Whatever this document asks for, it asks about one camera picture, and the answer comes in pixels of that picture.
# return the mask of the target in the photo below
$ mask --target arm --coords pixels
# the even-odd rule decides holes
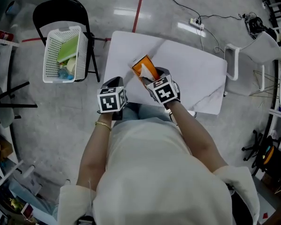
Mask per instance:
[[[111,127],[112,113],[103,113],[98,121]],[[99,180],[106,169],[107,148],[110,130],[103,125],[97,124],[80,162],[77,185],[96,191]]]
[[[212,173],[223,166],[226,162],[221,157],[216,145],[203,128],[203,126],[183,107],[178,101],[167,103],[181,130],[186,145],[192,155],[200,160]]]

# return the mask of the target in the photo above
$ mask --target bracelet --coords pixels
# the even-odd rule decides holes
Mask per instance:
[[[106,123],[103,123],[103,122],[95,122],[95,125],[97,125],[97,124],[103,125],[103,126],[107,127],[107,128],[111,131],[111,127],[108,126]]]

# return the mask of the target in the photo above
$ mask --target concrete floor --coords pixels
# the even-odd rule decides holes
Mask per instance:
[[[78,0],[89,15],[90,30],[97,37],[111,37],[115,30],[132,31],[139,0]],[[235,16],[255,12],[265,23],[268,12],[262,8],[261,0],[177,0],[197,10],[201,15],[218,14]],[[16,37],[19,40],[38,37],[32,22],[36,6],[24,4],[15,18]],[[182,29],[179,24],[188,24],[197,15],[181,8],[171,0],[143,0],[140,8],[136,32],[164,37],[201,49],[200,36]],[[232,43],[245,46],[252,42],[244,21],[217,17],[202,19],[218,39],[221,48]],[[64,26],[65,22],[47,25],[43,31]],[[214,54],[217,42],[206,32],[202,38],[204,51]],[[109,50],[109,43],[95,45],[95,54],[101,81]],[[223,58],[223,53],[216,54]],[[94,74],[89,74],[83,82],[71,84],[48,84],[42,81],[44,45],[41,41],[20,44],[15,53],[12,68],[12,86],[24,81],[30,85],[16,93],[17,101],[33,100],[37,109],[21,109],[17,112],[22,119],[13,122],[15,141],[19,156],[28,165],[36,167],[35,172],[52,182],[62,185],[66,179],[76,182],[80,159],[89,136],[98,118],[96,90],[101,83]],[[269,66],[268,73],[273,72]],[[198,121],[207,129],[218,146],[223,158],[230,165],[251,166],[244,162],[243,146],[249,145],[254,129],[265,129],[271,99],[263,97],[243,97],[228,94],[222,103],[219,115],[198,114]]]

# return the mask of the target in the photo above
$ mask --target green item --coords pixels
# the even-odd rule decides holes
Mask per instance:
[[[61,63],[65,60],[68,60],[71,57],[76,56],[77,47],[78,47],[78,38],[79,36],[77,35],[61,45],[57,57],[57,62]]]

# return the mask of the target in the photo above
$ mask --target plastic basket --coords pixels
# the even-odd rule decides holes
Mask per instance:
[[[79,35],[76,52],[76,67],[74,79],[61,79],[58,77],[59,63],[57,56],[61,45],[71,38]],[[72,83],[75,80],[85,77],[86,54],[88,48],[88,39],[82,33],[80,26],[56,29],[49,32],[46,42],[43,81],[45,83]]]

